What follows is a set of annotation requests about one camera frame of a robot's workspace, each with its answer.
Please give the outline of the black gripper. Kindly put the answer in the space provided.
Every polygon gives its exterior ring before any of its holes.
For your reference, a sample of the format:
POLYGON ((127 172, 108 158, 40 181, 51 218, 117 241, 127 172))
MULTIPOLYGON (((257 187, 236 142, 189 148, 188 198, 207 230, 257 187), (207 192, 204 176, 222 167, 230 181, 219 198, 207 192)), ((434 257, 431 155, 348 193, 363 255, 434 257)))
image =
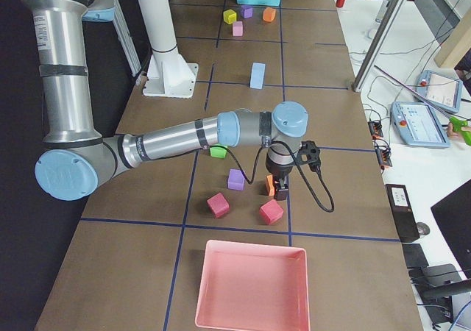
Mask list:
POLYGON ((275 199, 285 201, 289 195, 289 187, 286 183, 286 177, 291 173, 296 163, 292 160, 287 164, 280 164, 273 161, 270 157, 266 158, 265 166, 267 171, 273 176, 275 181, 275 199))

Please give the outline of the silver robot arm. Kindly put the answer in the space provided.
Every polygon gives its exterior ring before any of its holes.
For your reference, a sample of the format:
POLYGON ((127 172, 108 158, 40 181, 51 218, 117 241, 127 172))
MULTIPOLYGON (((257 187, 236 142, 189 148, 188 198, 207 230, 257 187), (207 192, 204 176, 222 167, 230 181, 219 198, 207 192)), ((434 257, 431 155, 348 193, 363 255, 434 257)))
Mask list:
POLYGON ((117 133, 124 98, 91 95, 85 23, 104 22, 117 37, 130 69, 141 61, 118 0, 21 0, 32 14, 48 124, 35 178, 50 196, 74 201, 127 170, 201 149, 254 145, 266 150, 266 167, 279 182, 301 166, 308 112, 282 102, 271 111, 219 113, 141 135, 117 133))

